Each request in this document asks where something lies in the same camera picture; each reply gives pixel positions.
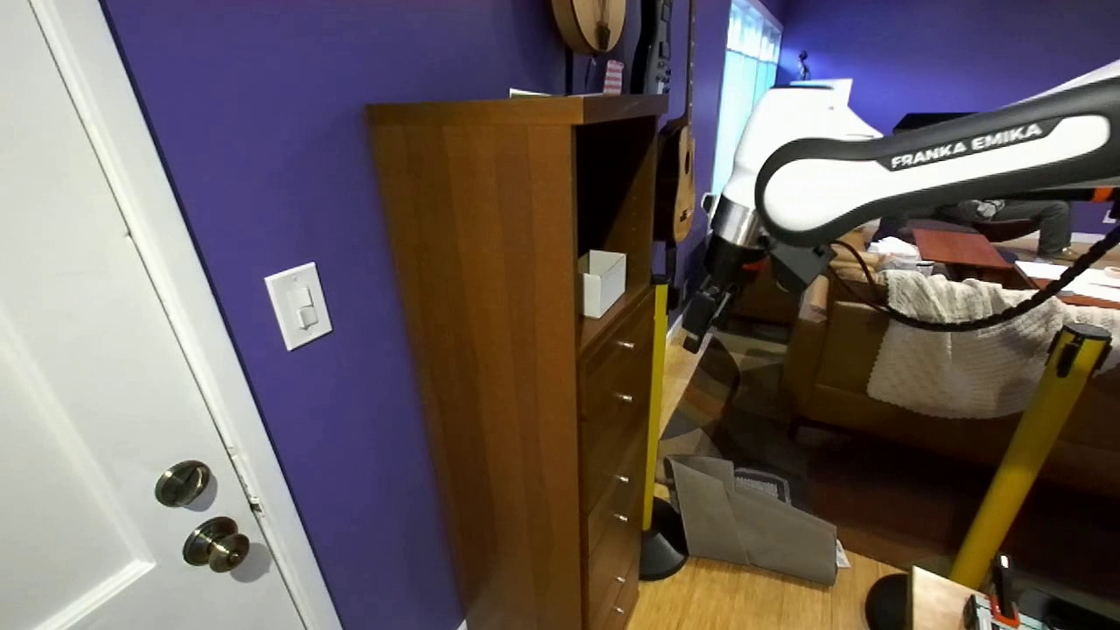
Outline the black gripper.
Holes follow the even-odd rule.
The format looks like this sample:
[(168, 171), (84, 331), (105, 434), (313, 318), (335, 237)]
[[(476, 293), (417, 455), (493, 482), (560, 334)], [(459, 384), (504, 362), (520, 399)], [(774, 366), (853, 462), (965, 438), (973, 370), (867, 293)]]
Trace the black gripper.
[(733, 247), (712, 237), (704, 249), (704, 279), (689, 293), (683, 311), (683, 347), (696, 353), (723, 317), (723, 308), (759, 275), (766, 258), (765, 247)]

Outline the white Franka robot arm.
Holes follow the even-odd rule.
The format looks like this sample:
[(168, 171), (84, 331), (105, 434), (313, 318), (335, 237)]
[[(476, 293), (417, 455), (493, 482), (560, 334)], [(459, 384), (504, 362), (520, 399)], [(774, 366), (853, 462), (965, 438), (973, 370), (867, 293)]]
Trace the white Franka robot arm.
[(957, 201), (1088, 198), (1120, 168), (1120, 68), (1105, 63), (993, 111), (879, 132), (825, 86), (774, 89), (747, 118), (714, 198), (704, 284), (683, 347), (765, 271), (801, 293), (866, 220)]

